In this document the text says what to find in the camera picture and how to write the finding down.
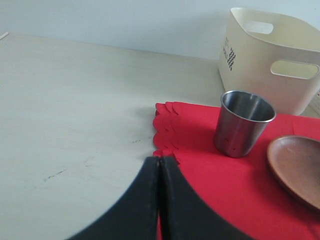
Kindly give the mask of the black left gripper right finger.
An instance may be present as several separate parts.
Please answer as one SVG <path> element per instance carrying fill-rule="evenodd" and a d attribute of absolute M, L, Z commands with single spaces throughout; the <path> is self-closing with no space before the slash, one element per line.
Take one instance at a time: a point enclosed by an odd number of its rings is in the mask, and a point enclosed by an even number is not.
<path fill-rule="evenodd" d="M 173 157 L 159 160 L 158 212 L 162 240 L 251 240 L 195 192 Z"/>

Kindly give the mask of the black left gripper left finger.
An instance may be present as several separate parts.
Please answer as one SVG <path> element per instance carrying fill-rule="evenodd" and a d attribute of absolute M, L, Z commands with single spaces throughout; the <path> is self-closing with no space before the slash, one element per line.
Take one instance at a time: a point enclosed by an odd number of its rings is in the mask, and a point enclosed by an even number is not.
<path fill-rule="evenodd" d="M 155 240 L 160 159 L 147 157 L 116 203 L 71 240 Z"/>

